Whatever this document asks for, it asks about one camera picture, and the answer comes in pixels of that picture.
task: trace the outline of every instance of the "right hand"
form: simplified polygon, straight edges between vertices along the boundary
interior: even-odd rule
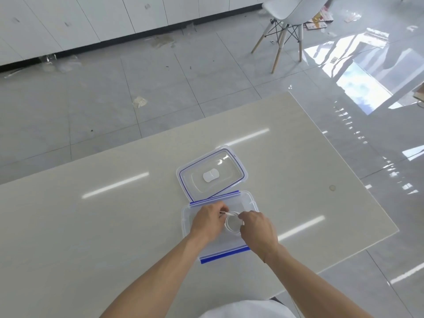
[[[265,262],[268,254],[276,252],[279,246],[277,233],[271,221],[261,212],[250,211],[239,214],[244,221],[240,227],[242,239],[247,246]]]

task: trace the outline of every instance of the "container lid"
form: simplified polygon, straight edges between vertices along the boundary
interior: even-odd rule
[[[230,212],[241,213],[243,211],[259,211],[252,194],[248,191],[234,191],[223,195],[217,195],[204,201],[190,203],[182,210],[181,225],[184,237],[190,233],[193,219],[201,207],[219,200],[225,202]],[[199,261],[200,263],[207,263],[247,250],[250,249],[241,238],[241,235],[236,235],[234,232],[224,227],[220,235],[200,252]]]
[[[190,202],[229,192],[247,176],[241,161],[225,145],[177,169],[178,181]]]

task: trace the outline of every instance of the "shiny floor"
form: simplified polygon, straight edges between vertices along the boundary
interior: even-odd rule
[[[424,317],[424,1],[331,12],[274,74],[254,11],[0,75],[0,184],[289,90],[400,229],[321,276],[375,317]]]

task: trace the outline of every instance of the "chair leg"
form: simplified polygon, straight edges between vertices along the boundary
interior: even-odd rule
[[[298,26],[299,30],[299,62],[302,62],[302,40],[303,40],[303,25]]]
[[[259,41],[257,42],[256,46],[253,48],[252,52],[255,52],[256,48],[259,46],[259,43],[261,43],[262,39],[265,38],[266,34],[268,33],[268,31],[271,29],[272,25],[274,24],[275,19],[272,19],[271,22],[268,24],[268,26],[266,27],[264,33],[262,34],[262,36],[260,37]]]
[[[285,28],[281,30],[280,35],[278,36],[278,52],[277,52],[277,56],[275,57],[275,62],[274,62],[274,66],[272,67],[271,74],[274,73],[275,67],[277,67],[278,59],[280,58],[281,49],[283,48],[284,42],[286,41],[288,26],[289,25],[286,25]]]

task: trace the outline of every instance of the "left hand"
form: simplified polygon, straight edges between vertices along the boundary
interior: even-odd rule
[[[228,206],[222,201],[202,206],[193,219],[190,235],[202,239],[205,243],[215,240],[221,233],[226,219],[226,215],[220,214],[220,211],[229,211]]]

